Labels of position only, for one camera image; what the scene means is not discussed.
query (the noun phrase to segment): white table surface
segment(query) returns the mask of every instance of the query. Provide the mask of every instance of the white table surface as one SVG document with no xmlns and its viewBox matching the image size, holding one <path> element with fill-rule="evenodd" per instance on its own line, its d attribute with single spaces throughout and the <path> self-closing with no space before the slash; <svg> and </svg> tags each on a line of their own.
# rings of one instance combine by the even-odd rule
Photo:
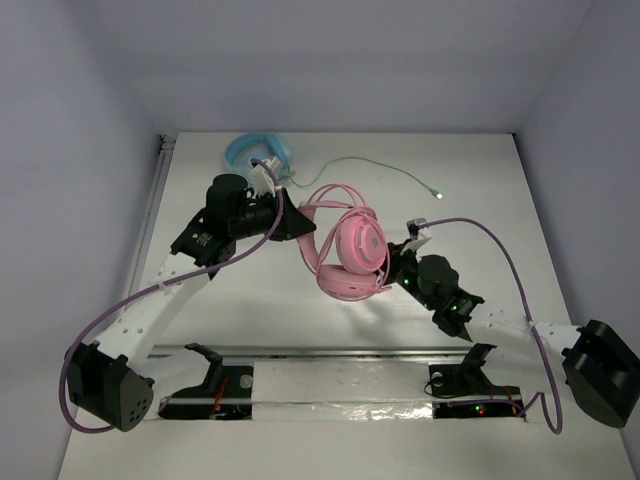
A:
<svg viewBox="0 0 640 480">
<path fill-rule="evenodd" d="M 211 178 L 221 171 L 221 153 L 234 137 L 179 136 L 144 278 L 152 276 L 167 246 L 201 207 Z M 363 190 L 395 240 L 404 238 L 404 222 L 417 216 L 469 216 L 485 222 L 512 252 L 534 315 L 568 322 L 510 136 L 289 134 L 287 139 L 300 181 L 312 178 L 323 161 L 347 154 L 391 159 L 425 179 L 442 191 L 444 200 L 432 200 L 402 176 L 357 162 L 329 167 L 320 184 L 340 179 Z M 305 196 L 292 189 L 296 202 Z M 521 311 L 508 268 L 488 238 L 468 226 L 441 227 L 434 234 L 428 250 L 451 259 L 463 288 Z M 256 283 L 260 289 L 251 288 Z M 432 327 L 424 310 L 401 292 L 357 305 L 324 297 L 291 243 L 269 244 L 223 271 L 163 339 L 166 345 L 191 341 L 296 347 L 459 345 Z M 569 402 L 564 410 L 565 431 L 559 437 L 544 426 L 539 407 L 528 423 L 148 421 L 127 434 L 74 432 L 60 479 L 633 479 L 618 431 L 597 424 Z M 98 424 L 86 412 L 79 420 Z"/>
<path fill-rule="evenodd" d="M 204 206 L 207 188 L 225 171 L 222 156 L 234 133 L 182 133 L 144 264 L 147 284 L 169 245 Z M 503 240 L 521 272 L 534 316 L 569 323 L 526 179 L 510 135 L 287 134 L 298 182 L 315 177 L 333 158 L 358 155 L 412 172 L 444 194 L 435 200 L 397 172 L 357 160 L 331 165 L 317 183 L 341 181 L 360 189 L 392 241 L 407 238 L 405 223 L 468 216 Z M 295 204 L 312 190 L 289 188 Z M 323 239 L 337 214 L 317 215 Z M 483 232 L 469 225 L 433 229 L 421 250 L 446 256 L 462 288 L 515 314 L 522 312 L 508 266 Z M 246 250 L 255 238 L 238 243 Z M 304 267 L 296 242 L 268 242 L 253 256 L 223 270 L 167 329 L 162 345 L 191 342 L 224 346 L 438 348 L 466 345 L 441 333 L 424 308 L 401 289 L 367 302 L 324 295 Z"/>
</svg>

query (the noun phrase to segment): gray wall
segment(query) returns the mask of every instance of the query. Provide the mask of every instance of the gray wall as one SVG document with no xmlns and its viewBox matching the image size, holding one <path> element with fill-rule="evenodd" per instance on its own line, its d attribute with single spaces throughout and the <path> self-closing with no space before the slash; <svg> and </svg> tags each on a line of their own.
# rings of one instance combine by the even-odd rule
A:
<svg viewBox="0 0 640 480">
<path fill-rule="evenodd" d="M 3 480 L 57 477 L 62 355 L 120 293 L 157 158 L 122 69 L 74 7 L 0 2 Z"/>
<path fill-rule="evenodd" d="M 515 132 L 590 0 L 87 0 L 158 131 Z"/>
<path fill-rule="evenodd" d="M 598 1 L 516 136 L 575 323 L 640 351 L 640 2 Z M 640 411 L 624 431 L 640 474 Z"/>
</svg>

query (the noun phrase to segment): purple cable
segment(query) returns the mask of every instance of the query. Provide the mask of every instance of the purple cable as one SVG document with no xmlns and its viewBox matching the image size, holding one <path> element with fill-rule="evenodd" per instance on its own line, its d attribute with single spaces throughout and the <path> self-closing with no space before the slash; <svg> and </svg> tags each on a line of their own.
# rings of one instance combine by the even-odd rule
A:
<svg viewBox="0 0 640 480">
<path fill-rule="evenodd" d="M 547 374 L 547 378 L 549 379 L 549 385 L 551 386 L 551 393 L 553 395 L 553 402 L 556 408 L 556 425 L 554 426 L 553 422 L 551 421 L 549 408 L 547 406 L 547 399 L 545 394 L 542 392 L 536 393 L 534 397 L 531 399 L 531 401 L 527 404 L 527 406 L 520 412 L 520 414 L 524 414 L 524 412 L 534 404 L 534 402 L 538 399 L 538 397 L 540 397 L 540 400 L 542 401 L 542 412 L 544 413 L 544 419 L 547 422 L 549 429 L 556 435 L 559 435 L 560 433 L 562 433 L 563 416 L 562 416 L 562 404 L 560 403 L 560 394 L 558 392 L 558 386 L 556 384 L 556 379 L 553 375 L 553 370 L 551 369 L 551 364 L 549 363 L 549 357 L 547 356 L 547 352 L 544 349 L 542 338 L 540 337 L 540 334 L 538 333 L 538 330 L 536 329 L 535 325 L 533 325 L 533 316 L 531 315 L 531 309 L 529 308 L 527 295 L 524 292 L 524 287 L 522 286 L 522 281 L 520 280 L 520 275 L 518 275 L 516 266 L 513 263 L 513 259 L 511 258 L 511 255 L 509 255 L 509 252 L 507 251 L 504 244 L 500 241 L 500 239 L 491 230 L 489 230 L 487 227 L 485 227 L 483 224 L 481 224 L 476 220 L 472 220 L 470 218 L 462 218 L 462 217 L 445 218 L 442 220 L 435 220 L 433 222 L 428 222 L 426 227 L 435 227 L 437 225 L 444 225 L 446 223 L 458 223 L 458 222 L 470 223 L 471 225 L 475 225 L 476 227 L 481 229 L 483 232 L 485 232 L 487 235 L 489 235 L 493 239 L 493 241 L 496 242 L 500 250 L 502 250 L 502 253 L 504 254 L 505 258 L 507 259 L 507 263 L 511 268 L 511 273 L 513 274 L 513 278 L 516 281 L 518 292 L 520 292 L 520 298 L 522 300 L 522 307 L 524 308 L 525 317 L 527 318 L 527 322 L 531 325 L 531 335 L 533 336 L 533 339 L 536 342 L 536 346 L 540 351 L 540 357 L 542 357 L 542 364 L 544 365 L 544 370 Z M 498 402 L 509 403 L 509 400 L 494 399 L 494 402 L 492 403 L 498 403 Z"/>
<path fill-rule="evenodd" d="M 278 179 L 276 178 L 275 174 L 273 173 L 273 171 L 271 171 L 271 169 L 269 167 L 267 167 L 264 164 L 264 162 L 262 162 L 262 161 L 260 161 L 258 159 L 252 159 L 251 161 L 254 162 L 257 165 L 260 165 L 262 168 L 264 168 L 265 171 L 267 172 L 267 174 L 269 175 L 269 177 L 271 177 L 271 180 L 273 181 L 273 184 L 276 187 L 279 186 Z M 240 260 L 248 257 L 253 252 L 258 250 L 258 248 L 260 248 L 262 245 L 264 245 L 267 242 L 267 240 L 269 240 L 271 235 L 273 235 L 273 233 L 275 232 L 276 228 L 278 228 L 278 225 L 280 224 L 280 220 L 282 219 L 282 215 L 284 213 L 284 199 L 282 198 L 282 192 L 280 191 L 279 188 L 276 188 L 276 198 L 278 199 L 278 213 L 276 215 L 276 219 L 273 222 L 273 225 L 271 225 L 271 228 L 267 231 L 267 233 L 265 233 L 264 236 L 260 240 L 258 240 L 258 242 L 256 242 L 256 244 L 253 245 L 249 250 L 247 250 L 246 252 L 241 253 L 237 257 L 233 257 L 230 260 L 227 260 L 225 262 L 221 262 L 221 263 L 218 263 L 216 265 L 212 265 L 210 267 L 203 268 L 201 270 L 196 270 L 196 271 L 191 272 L 191 273 L 185 273 L 184 275 L 179 275 L 179 276 L 173 277 L 173 278 L 171 278 L 169 280 L 165 280 L 163 282 L 164 285 L 170 286 L 170 285 L 173 285 L 175 283 L 182 282 L 184 280 L 188 280 L 188 279 L 193 278 L 193 277 L 198 277 L 200 275 L 205 275 L 205 274 L 209 274 L 209 273 L 215 273 L 215 272 L 217 272 L 218 270 L 220 270 L 223 267 L 227 267 L 227 266 L 232 265 L 232 264 L 234 264 L 236 262 L 239 262 Z M 140 290 L 139 292 L 134 293 L 133 295 L 131 295 L 130 297 L 125 298 L 124 300 L 119 301 L 114 306 L 112 306 L 111 308 L 107 309 L 102 315 L 100 315 L 98 318 L 96 318 L 93 322 L 91 322 L 89 325 L 87 325 L 84 328 L 84 330 L 82 330 L 82 332 L 80 332 L 80 335 L 78 335 L 78 337 L 73 341 L 73 343 L 71 344 L 71 346 L 67 350 L 67 353 L 65 354 L 65 357 L 64 357 L 64 362 L 62 364 L 62 370 L 60 371 L 60 380 L 58 382 L 58 402 L 60 403 L 60 410 L 62 411 L 62 416 L 67 421 L 67 423 L 71 426 L 71 428 L 73 428 L 74 430 L 77 430 L 77 431 L 79 431 L 81 433 L 104 433 L 104 432 L 108 432 L 110 430 L 113 430 L 113 427 L 111 427 L 111 426 L 100 427 L 100 428 L 85 427 L 83 425 L 80 425 L 78 422 L 76 422 L 76 419 L 73 418 L 73 415 L 69 411 L 69 405 L 67 404 L 66 388 L 65 387 L 66 387 L 67 376 L 69 374 L 69 368 L 71 366 L 71 359 L 73 358 L 73 354 L 76 352 L 76 350 L 80 346 L 80 343 L 82 342 L 84 337 L 86 337 L 94 328 L 96 328 L 102 322 L 107 320 L 111 315 L 116 313 L 122 307 L 124 307 L 124 306 L 126 306 L 126 305 L 128 305 L 128 304 L 130 304 L 130 303 L 132 303 L 132 302 L 134 302 L 134 301 L 136 301 L 136 300 L 138 300 L 138 299 L 140 299 L 140 298 L 152 293 L 152 292 L 155 292 L 156 290 L 159 290 L 159 289 L 160 289 L 160 285 L 154 284 L 154 285 L 151 285 L 151 286 L 145 288 L 144 290 Z"/>
</svg>

